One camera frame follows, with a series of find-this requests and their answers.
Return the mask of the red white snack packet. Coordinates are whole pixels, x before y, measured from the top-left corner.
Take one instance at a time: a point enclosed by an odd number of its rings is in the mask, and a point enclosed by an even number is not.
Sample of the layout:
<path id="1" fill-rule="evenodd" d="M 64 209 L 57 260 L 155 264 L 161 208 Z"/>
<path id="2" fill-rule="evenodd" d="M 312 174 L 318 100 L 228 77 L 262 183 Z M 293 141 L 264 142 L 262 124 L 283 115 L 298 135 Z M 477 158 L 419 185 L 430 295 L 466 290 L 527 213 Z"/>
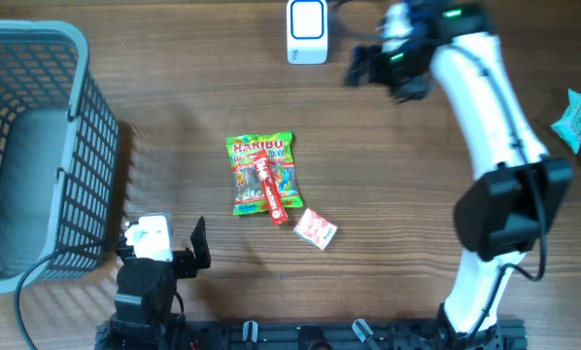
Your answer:
<path id="1" fill-rule="evenodd" d="M 304 241 L 324 250 L 335 236 L 338 226 L 307 208 L 293 231 Z"/>

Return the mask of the teal tissue packet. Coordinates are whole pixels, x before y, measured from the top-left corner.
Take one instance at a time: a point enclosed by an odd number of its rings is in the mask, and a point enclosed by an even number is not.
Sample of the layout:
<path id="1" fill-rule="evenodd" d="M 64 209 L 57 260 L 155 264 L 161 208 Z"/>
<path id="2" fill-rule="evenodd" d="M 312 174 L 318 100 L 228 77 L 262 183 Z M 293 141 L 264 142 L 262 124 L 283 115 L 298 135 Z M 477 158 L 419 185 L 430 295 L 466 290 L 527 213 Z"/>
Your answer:
<path id="1" fill-rule="evenodd" d="M 577 154 L 581 147 L 581 93 L 569 89 L 567 99 L 568 106 L 551 128 Z"/>

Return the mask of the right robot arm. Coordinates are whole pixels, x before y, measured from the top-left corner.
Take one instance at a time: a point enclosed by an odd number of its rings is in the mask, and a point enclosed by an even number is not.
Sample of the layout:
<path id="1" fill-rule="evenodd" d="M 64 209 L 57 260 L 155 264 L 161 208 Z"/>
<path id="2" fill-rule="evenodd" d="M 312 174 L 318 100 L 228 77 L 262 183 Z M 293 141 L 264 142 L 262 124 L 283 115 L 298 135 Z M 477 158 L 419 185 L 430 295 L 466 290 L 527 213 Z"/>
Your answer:
<path id="1" fill-rule="evenodd" d="M 346 83 L 387 86 L 402 102 L 445 92 L 471 161 L 472 185 L 454 208 L 462 247 L 433 344 L 473 349 L 498 333 L 496 310 L 527 253 L 547 236 L 573 178 L 530 127 L 511 87 L 501 42 L 478 2 L 397 1 L 354 52 Z"/>

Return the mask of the Haribo gummy candy bag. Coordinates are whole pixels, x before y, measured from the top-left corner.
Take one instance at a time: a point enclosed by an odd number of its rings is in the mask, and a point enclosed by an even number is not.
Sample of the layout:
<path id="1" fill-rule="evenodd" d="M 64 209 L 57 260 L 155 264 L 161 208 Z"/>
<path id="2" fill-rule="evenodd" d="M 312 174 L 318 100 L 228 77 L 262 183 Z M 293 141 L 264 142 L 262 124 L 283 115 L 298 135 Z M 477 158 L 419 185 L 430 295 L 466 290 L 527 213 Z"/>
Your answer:
<path id="1" fill-rule="evenodd" d="M 226 138 L 235 187 L 234 216 L 268 210 L 265 194 L 251 159 L 251 154 L 260 150 L 267 153 L 269 167 L 284 207 L 301 208 L 304 206 L 296 182 L 295 163 L 291 153 L 292 140 L 293 134 L 289 131 Z"/>

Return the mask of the red Nescafe coffee stick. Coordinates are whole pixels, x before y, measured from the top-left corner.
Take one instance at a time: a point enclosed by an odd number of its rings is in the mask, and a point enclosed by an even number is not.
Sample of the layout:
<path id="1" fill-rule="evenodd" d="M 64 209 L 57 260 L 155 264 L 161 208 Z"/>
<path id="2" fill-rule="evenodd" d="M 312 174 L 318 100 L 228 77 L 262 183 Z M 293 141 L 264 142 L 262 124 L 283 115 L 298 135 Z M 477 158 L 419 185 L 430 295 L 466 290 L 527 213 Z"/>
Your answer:
<path id="1" fill-rule="evenodd" d="M 272 224 L 279 226 L 286 223 L 289 217 L 269 167 L 267 152 L 260 150 L 253 153 L 253 164 L 267 203 Z"/>

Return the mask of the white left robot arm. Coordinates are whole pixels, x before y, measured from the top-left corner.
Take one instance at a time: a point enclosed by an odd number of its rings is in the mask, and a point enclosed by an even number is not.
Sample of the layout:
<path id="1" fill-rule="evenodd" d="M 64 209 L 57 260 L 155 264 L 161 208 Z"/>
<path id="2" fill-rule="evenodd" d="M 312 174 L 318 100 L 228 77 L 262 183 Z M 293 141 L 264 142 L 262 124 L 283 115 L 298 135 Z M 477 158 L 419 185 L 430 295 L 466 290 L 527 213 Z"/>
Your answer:
<path id="1" fill-rule="evenodd" d="M 178 281 L 211 266 L 205 219 L 191 246 L 173 250 L 170 216 L 149 214 L 130 223 L 117 246 L 116 313 L 96 331 L 96 349 L 198 349 L 189 328 Z"/>

